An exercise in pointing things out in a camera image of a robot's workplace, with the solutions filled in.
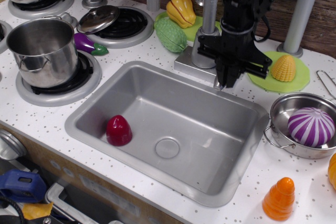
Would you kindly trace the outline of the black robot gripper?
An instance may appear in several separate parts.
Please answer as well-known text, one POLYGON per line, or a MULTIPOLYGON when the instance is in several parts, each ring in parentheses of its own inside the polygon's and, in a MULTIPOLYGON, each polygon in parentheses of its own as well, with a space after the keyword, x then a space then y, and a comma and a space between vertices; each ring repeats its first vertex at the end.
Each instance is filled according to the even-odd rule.
POLYGON ((215 57, 219 86, 233 88, 245 72, 266 78, 272 60, 255 46, 254 25, 238 29, 225 22, 220 24, 220 36, 201 40, 205 51, 215 57))

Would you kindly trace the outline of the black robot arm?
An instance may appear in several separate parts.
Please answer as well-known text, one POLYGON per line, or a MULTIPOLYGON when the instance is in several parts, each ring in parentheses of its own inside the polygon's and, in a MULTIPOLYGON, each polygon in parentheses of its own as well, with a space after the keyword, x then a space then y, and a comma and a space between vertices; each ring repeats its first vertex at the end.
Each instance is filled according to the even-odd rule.
POLYGON ((272 60, 255 46, 255 32, 260 20, 267 23, 266 13, 272 0, 222 0, 222 33, 201 29, 195 39, 197 52, 214 59, 217 82, 232 88, 239 76, 248 72, 266 78, 272 60))

